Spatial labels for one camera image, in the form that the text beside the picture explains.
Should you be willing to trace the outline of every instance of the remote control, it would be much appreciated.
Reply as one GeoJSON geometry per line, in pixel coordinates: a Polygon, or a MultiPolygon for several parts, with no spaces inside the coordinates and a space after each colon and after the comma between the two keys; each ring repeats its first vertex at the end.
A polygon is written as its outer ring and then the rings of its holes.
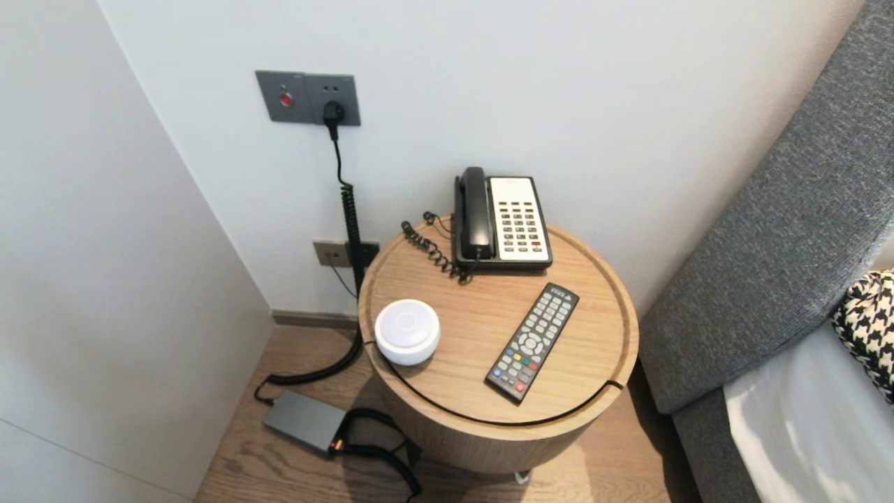
{"type": "Polygon", "coordinates": [[[568,289],[547,283],[493,368],[487,372],[485,382],[499,389],[516,405],[521,404],[546,355],[578,305],[578,299],[568,289]]]}

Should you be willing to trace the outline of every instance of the white wall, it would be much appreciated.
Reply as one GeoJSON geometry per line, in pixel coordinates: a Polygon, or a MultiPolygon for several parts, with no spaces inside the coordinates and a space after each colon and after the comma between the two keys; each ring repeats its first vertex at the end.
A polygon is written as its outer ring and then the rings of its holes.
{"type": "Polygon", "coordinates": [[[93,0],[6,4],[0,67],[0,500],[191,499],[268,306],[93,0]]]}
{"type": "Polygon", "coordinates": [[[267,301],[344,312],[310,245],[344,236],[332,147],[324,128],[270,123],[254,70],[356,75],[363,125],[342,152],[364,238],[451,211],[465,166],[533,175],[547,219],[643,311],[862,4],[99,2],[267,301]]]}

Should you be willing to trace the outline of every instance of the black telephone handset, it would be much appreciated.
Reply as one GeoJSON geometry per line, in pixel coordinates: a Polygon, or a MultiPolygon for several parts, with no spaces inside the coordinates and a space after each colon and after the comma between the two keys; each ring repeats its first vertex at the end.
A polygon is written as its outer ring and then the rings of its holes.
{"type": "Polygon", "coordinates": [[[453,261],[471,269],[546,269],[549,235],[534,179],[467,167],[454,182],[453,261]]]}
{"type": "Polygon", "coordinates": [[[491,204],[487,198],[485,170],[480,167],[466,168],[460,180],[462,213],[460,243],[462,254],[470,258],[493,257],[493,226],[490,219],[491,204]]]}

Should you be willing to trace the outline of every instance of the wall outlet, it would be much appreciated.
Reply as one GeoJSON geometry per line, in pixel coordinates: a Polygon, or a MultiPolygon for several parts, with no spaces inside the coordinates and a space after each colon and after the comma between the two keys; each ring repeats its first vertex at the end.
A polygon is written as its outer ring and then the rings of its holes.
{"type": "Polygon", "coordinates": [[[339,125],[360,125],[353,75],[258,70],[255,76],[271,121],[322,125],[323,107],[334,99],[345,109],[339,125]]]}
{"type": "MultiPolygon", "coordinates": [[[[379,243],[364,241],[361,243],[361,250],[363,251],[363,266],[369,267],[379,253],[379,243]]],[[[349,268],[353,263],[348,251],[348,243],[345,241],[314,241],[314,251],[321,266],[333,265],[336,268],[349,268]]]]}

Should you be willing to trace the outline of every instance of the black and white pillow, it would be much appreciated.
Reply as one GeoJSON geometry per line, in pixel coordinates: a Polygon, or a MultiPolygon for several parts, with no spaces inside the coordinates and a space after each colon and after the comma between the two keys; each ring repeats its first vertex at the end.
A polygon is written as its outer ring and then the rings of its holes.
{"type": "Polygon", "coordinates": [[[894,406],[894,269],[872,271],[851,286],[832,326],[894,406]]]}

